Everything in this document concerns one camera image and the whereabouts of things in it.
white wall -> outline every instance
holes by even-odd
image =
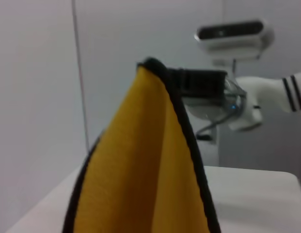
[[[211,68],[193,38],[202,24],[220,22],[222,0],[76,1],[81,71],[90,145],[106,127],[148,56],[165,65]],[[190,116],[198,130],[205,125]],[[200,144],[216,164],[217,148]]]
[[[263,17],[275,29],[274,45],[238,75],[280,79],[301,71],[301,0],[226,0],[225,20]],[[301,113],[262,105],[265,123],[252,133],[221,130],[220,165],[287,171],[301,177]]]
[[[70,0],[0,0],[0,233],[85,154]]]

